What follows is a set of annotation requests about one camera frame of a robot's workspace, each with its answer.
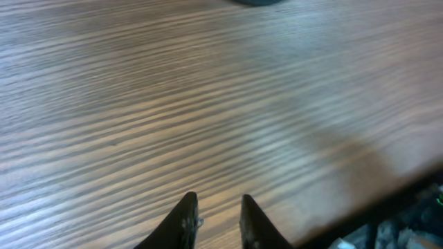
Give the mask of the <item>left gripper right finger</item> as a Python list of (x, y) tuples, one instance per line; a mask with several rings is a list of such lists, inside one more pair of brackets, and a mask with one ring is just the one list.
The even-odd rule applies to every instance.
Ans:
[(253, 197), (242, 197), (239, 227), (243, 249), (293, 249)]

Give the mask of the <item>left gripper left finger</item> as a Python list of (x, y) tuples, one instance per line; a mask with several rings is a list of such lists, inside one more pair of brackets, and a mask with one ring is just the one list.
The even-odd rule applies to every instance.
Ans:
[(198, 229), (197, 194), (188, 192), (134, 249), (194, 249)]

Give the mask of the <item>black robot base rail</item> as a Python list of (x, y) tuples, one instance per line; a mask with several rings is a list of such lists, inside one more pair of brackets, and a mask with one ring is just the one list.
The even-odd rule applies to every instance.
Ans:
[(442, 163), (412, 183), (333, 222), (296, 248), (442, 247)]

